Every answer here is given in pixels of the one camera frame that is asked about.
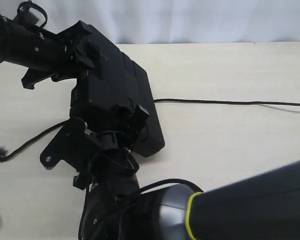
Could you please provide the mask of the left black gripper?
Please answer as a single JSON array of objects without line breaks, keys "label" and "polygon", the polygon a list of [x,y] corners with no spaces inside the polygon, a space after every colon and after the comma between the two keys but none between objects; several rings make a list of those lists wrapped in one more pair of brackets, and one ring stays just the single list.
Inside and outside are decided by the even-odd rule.
[{"label": "left black gripper", "polygon": [[94,69],[85,49],[92,33],[92,26],[79,20],[58,34],[46,36],[31,54],[31,66],[21,79],[23,88],[33,90],[35,84],[48,78],[53,82],[75,79],[80,72]]}]

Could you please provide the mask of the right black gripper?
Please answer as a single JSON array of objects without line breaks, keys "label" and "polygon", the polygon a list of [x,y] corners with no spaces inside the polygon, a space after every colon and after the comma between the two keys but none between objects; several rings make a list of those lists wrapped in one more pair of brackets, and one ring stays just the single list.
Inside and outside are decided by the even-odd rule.
[{"label": "right black gripper", "polygon": [[115,130],[130,128],[132,139],[137,140],[150,114],[140,104],[134,112],[115,104],[111,115],[111,130],[99,133],[87,129],[81,118],[72,118],[72,167],[77,172],[73,186],[78,189],[83,190],[90,184],[106,185],[111,190],[140,187],[136,176],[140,167],[131,153],[134,143],[128,135]]}]

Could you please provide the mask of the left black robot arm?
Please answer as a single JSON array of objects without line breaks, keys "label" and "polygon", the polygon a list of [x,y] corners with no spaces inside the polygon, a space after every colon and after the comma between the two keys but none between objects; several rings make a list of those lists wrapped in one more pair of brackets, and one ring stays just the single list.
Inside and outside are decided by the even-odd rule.
[{"label": "left black robot arm", "polygon": [[0,15],[0,63],[26,67],[21,83],[29,90],[48,78],[54,82],[77,78],[81,70],[95,68],[85,50],[91,35],[83,21],[56,34]]}]

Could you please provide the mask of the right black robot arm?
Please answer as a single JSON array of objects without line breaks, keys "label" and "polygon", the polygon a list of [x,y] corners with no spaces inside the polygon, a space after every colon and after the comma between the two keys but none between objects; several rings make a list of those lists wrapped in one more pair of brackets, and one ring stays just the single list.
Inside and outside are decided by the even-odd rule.
[{"label": "right black robot arm", "polygon": [[92,130],[90,142],[114,131],[117,146],[92,149],[83,165],[81,240],[300,240],[300,161],[209,192],[183,179],[139,188],[134,150],[148,157],[164,137],[156,113],[141,106],[113,126],[71,111]]}]

